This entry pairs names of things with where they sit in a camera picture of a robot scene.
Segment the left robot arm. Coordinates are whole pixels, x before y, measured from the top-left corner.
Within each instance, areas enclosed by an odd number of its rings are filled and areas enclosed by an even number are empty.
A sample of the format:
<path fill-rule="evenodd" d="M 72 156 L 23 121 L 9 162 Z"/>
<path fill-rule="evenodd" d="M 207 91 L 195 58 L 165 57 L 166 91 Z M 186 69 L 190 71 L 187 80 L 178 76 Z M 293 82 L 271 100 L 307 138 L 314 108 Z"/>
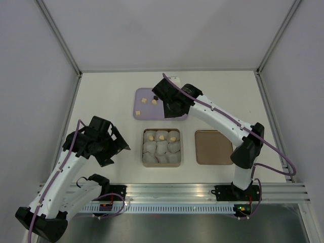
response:
<path fill-rule="evenodd" d="M 108 178 L 93 174 L 70 196 L 66 192 L 80 169 L 93 157 L 101 167 L 112 165 L 112 157 L 130 150 L 117 127 L 98 116 L 89 125 L 78 120 L 75 131 L 67 135 L 59 160 L 41 191 L 27 207 L 19 207 L 15 217 L 28 231 L 27 242 L 37 235 L 57 242 L 68 222 L 89 202 L 119 198 L 127 205 L 125 196 L 111 190 Z"/>

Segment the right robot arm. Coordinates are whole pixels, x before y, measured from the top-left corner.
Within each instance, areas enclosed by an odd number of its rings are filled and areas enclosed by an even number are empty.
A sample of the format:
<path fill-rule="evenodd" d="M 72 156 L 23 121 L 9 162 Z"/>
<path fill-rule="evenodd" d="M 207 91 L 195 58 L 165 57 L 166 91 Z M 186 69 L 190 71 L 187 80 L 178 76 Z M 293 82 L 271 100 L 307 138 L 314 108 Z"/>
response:
<path fill-rule="evenodd" d="M 232 117 L 216 106 L 203 92 L 191 84 L 182 88 L 163 78 L 152 92 L 163 102 L 165 118 L 194 116 L 224 135 L 235 146 L 230 160 L 235 165 L 231 194 L 242 200 L 250 193 L 253 165 L 263 147 L 264 126 L 251 125 Z"/>

